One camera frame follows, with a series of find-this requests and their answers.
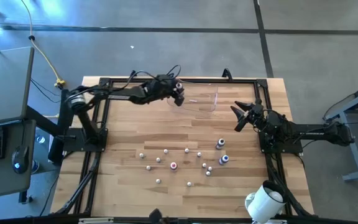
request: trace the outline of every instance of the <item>gray floor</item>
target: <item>gray floor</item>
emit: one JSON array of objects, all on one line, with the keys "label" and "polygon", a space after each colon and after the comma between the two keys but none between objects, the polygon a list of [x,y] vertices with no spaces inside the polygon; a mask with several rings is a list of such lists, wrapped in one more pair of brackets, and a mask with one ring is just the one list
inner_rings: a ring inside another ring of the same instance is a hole
[{"label": "gray floor", "polygon": [[[40,25],[257,28],[251,0],[25,2],[34,24]],[[266,29],[358,30],[358,1],[260,0],[260,6]],[[0,24],[6,23],[28,23],[19,0],[0,0]],[[30,46],[28,35],[28,31],[0,30],[0,49]],[[34,35],[69,88],[79,85],[84,75],[128,75],[140,69],[160,73],[177,63],[186,76],[217,77],[227,67],[235,77],[266,77],[258,34],[38,31]],[[358,35],[268,35],[267,45],[274,77],[284,78],[297,123],[322,123],[327,108],[358,90]],[[38,53],[32,76],[56,91],[54,75]],[[42,114],[58,113],[58,105],[33,86],[29,104]],[[314,142],[305,148],[304,160],[315,213],[358,220],[358,181],[341,179],[356,170],[350,148]],[[56,171],[33,176],[30,192],[35,203],[19,205],[17,194],[0,197],[0,218],[39,215],[55,177]]]}]

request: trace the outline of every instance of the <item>clear plastic bowl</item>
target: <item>clear plastic bowl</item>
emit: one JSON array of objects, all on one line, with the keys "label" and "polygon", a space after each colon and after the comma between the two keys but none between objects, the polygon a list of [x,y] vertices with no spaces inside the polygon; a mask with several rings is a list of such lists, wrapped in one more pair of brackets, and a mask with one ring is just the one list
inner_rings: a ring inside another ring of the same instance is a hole
[{"label": "clear plastic bowl", "polygon": [[218,99],[218,86],[204,83],[192,83],[179,80],[185,89],[185,100],[181,106],[177,106],[172,97],[167,102],[174,112],[193,114],[196,116],[210,117],[216,109]]}]

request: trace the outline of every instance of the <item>white cable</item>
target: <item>white cable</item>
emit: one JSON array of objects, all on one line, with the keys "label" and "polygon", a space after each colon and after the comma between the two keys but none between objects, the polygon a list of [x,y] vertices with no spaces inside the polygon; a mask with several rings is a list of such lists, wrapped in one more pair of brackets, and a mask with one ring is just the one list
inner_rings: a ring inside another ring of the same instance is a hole
[{"label": "white cable", "polygon": [[[21,0],[21,1],[22,1],[23,5],[24,5],[25,9],[26,9],[27,12],[29,13],[29,18],[30,18],[30,35],[32,35],[32,19],[31,19],[31,14],[30,14],[29,8],[28,8],[27,5],[24,3],[24,1],[23,1],[23,0]],[[53,70],[53,72],[54,72],[56,78],[57,78],[58,80],[60,80],[61,78],[59,78],[59,76],[58,76],[58,74],[57,74],[55,68],[54,68],[53,65],[50,63],[50,61],[49,61],[49,59],[47,58],[47,56],[38,48],[38,46],[34,43],[34,41],[33,41],[32,39],[30,39],[30,40],[31,40],[32,45],[42,54],[42,56],[44,56],[45,60],[46,60],[46,61],[48,62],[48,64],[49,64],[50,68]]]}]

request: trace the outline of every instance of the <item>wooden table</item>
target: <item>wooden table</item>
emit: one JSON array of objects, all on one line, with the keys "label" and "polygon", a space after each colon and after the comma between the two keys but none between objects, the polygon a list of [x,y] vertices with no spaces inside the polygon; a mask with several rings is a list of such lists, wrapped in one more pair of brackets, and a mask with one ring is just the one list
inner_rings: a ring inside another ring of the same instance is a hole
[{"label": "wooden table", "polygon": [[[99,78],[84,77],[83,85],[98,84]],[[291,119],[283,79],[267,81],[272,108]],[[111,101],[109,137],[99,167],[93,217],[148,217],[159,208],[169,217],[249,218],[244,199],[268,179],[267,168],[252,128],[248,125],[241,133],[234,131],[237,121],[230,106],[235,100],[255,101],[254,87],[230,83],[217,86],[218,101],[210,118],[174,113],[166,100],[142,106]],[[221,151],[215,149],[219,138],[226,140]],[[184,153],[186,147],[190,149],[188,154]],[[201,158],[197,158],[197,152],[202,153]],[[139,158],[140,153],[146,157]],[[218,160],[223,154],[229,156],[229,162],[220,166]],[[156,163],[156,157],[161,158],[161,163]],[[76,189],[83,158],[84,153],[75,152],[63,161],[51,212],[61,208]],[[171,162],[178,164],[177,172],[170,170]],[[201,168],[204,162],[213,168],[210,177]],[[147,165],[152,166],[151,171],[146,170]],[[283,154],[283,165],[288,188],[313,213],[301,161]],[[156,179],[161,179],[161,184],[156,184]]]}]

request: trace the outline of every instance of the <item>white cylinder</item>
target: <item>white cylinder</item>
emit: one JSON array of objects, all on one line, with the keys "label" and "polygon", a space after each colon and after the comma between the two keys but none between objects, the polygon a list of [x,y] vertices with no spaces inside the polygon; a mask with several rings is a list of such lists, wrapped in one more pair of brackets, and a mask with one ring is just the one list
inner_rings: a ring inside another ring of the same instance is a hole
[{"label": "white cylinder", "polygon": [[259,223],[266,223],[274,217],[285,205],[282,195],[267,187],[265,181],[255,195],[250,194],[247,200],[252,200],[250,204],[246,204],[246,209],[253,220]]},{"label": "white cylinder", "polygon": [[224,155],[219,159],[219,164],[224,165],[225,163],[229,162],[229,156]]},{"label": "white cylinder", "polygon": [[223,146],[224,146],[224,143],[226,143],[226,142],[224,141],[224,139],[219,139],[219,140],[218,140],[218,143],[216,143],[216,149],[222,149]]}]

